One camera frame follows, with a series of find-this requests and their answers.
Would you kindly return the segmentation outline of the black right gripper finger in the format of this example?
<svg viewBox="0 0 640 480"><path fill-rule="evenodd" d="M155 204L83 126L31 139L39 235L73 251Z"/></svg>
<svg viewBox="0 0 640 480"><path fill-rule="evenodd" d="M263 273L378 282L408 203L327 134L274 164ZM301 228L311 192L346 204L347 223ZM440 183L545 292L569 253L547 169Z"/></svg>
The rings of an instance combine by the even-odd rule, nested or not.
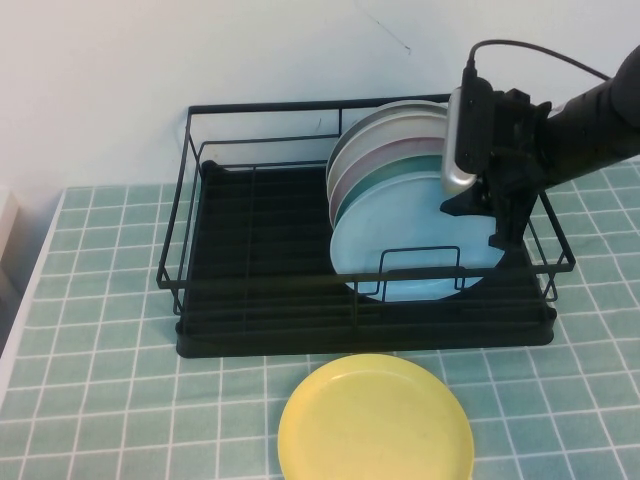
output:
<svg viewBox="0 0 640 480"><path fill-rule="evenodd" d="M473 185L464 192L445 200L440 211L451 216L493 216L489 191L483 185Z"/></svg>
<svg viewBox="0 0 640 480"><path fill-rule="evenodd" d="M492 201L496 230L489 245L501 250L518 247L523 240L531 212L537 200L535 192L499 195Z"/></svg>

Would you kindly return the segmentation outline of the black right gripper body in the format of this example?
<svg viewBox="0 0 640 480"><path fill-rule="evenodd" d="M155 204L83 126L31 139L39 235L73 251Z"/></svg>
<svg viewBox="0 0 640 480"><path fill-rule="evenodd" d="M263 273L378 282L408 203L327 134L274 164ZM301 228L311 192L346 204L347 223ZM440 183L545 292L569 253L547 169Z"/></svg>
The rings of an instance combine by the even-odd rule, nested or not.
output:
<svg viewBox="0 0 640 480"><path fill-rule="evenodd" d="M493 200L525 203L543 178L537 134L552 104L535 105L517 89L497 91L493 97L491 147L482 180Z"/></svg>

